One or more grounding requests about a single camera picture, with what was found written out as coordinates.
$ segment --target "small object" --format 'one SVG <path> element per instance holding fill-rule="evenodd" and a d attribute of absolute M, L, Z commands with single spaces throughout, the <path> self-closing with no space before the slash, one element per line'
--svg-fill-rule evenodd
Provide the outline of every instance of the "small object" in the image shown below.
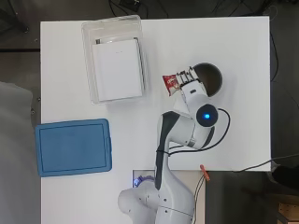
<path fill-rule="evenodd" d="M 121 0 L 120 6 L 126 7 L 131 11 L 137 12 L 139 10 L 141 3 L 139 0 Z"/>
<path fill-rule="evenodd" d="M 136 178 L 134 181 L 133 181 L 133 188 L 138 188 L 139 185 L 143 182 L 143 181 L 154 181 L 155 178 L 152 176 L 152 175 L 147 175 L 147 176 L 142 176 L 140 175 L 138 178 Z"/>
<path fill-rule="evenodd" d="M 163 76 L 164 84 L 169 92 L 169 96 L 179 90 L 177 75 Z"/>
<path fill-rule="evenodd" d="M 204 173 L 204 176 L 205 176 L 206 181 L 209 181 L 209 180 L 210 180 L 209 175 L 207 174 L 206 169 L 205 169 L 205 166 L 204 166 L 203 164 L 200 165 L 200 169 L 201 169 L 202 172 Z"/>
<path fill-rule="evenodd" d="M 38 125 L 36 156 L 40 176 L 107 172 L 112 168 L 108 121 L 89 119 Z"/>

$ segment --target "white table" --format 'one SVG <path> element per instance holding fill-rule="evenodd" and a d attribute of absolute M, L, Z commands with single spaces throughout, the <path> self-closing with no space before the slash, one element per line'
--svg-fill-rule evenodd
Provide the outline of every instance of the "white table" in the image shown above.
<path fill-rule="evenodd" d="M 213 103 L 232 117 L 217 147 L 176 155 L 176 170 L 239 170 L 270 159 L 270 68 L 268 18 L 142 21 L 151 90 L 137 102 L 92 105 L 81 36 L 83 21 L 41 23 L 42 123 L 106 118 L 112 138 L 112 171 L 42 178 L 42 223 L 131 223 L 117 206 L 132 186 L 133 170 L 151 170 L 156 125 L 172 109 L 162 75 L 208 62 L 219 67 L 223 85 Z M 223 116 L 223 127 L 226 117 Z M 220 138 L 222 132 L 216 132 Z M 256 170 L 268 171 L 269 164 Z"/>

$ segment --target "gray fabric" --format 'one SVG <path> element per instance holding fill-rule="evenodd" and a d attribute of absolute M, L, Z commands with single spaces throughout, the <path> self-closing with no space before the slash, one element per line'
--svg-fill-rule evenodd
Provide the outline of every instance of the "gray fabric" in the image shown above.
<path fill-rule="evenodd" d="M 32 93 L 0 82 L 0 223 L 40 223 Z"/>

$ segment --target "black bowl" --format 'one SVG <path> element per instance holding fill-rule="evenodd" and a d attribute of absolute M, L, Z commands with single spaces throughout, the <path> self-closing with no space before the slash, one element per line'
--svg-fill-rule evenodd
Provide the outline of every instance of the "black bowl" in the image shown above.
<path fill-rule="evenodd" d="M 211 63 L 199 63 L 193 69 L 203 82 L 207 95 L 215 95 L 222 86 L 222 74 L 218 67 Z"/>

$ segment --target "blue led light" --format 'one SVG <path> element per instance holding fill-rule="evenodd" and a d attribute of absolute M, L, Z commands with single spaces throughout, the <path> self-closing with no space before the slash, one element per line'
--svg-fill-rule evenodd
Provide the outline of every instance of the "blue led light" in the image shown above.
<path fill-rule="evenodd" d="M 209 119 L 209 114 L 204 114 L 204 119 Z"/>

